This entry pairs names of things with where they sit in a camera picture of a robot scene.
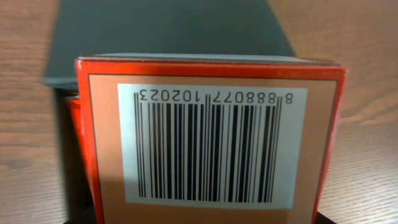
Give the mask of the black gift box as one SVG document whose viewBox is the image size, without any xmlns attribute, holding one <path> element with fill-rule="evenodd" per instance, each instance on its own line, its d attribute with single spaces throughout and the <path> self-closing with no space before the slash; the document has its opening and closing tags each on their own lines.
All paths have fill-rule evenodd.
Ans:
<svg viewBox="0 0 398 224">
<path fill-rule="evenodd" d="M 265 0 L 62 0 L 43 81 L 76 90 L 74 62 L 106 53 L 293 56 Z"/>
</svg>

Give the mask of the red orange box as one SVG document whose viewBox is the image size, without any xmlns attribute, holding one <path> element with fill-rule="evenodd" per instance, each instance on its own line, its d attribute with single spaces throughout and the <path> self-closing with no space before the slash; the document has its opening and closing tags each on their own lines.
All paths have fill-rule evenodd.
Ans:
<svg viewBox="0 0 398 224">
<path fill-rule="evenodd" d="M 316 222 L 341 65 L 103 54 L 75 69 L 95 223 Z"/>
</svg>

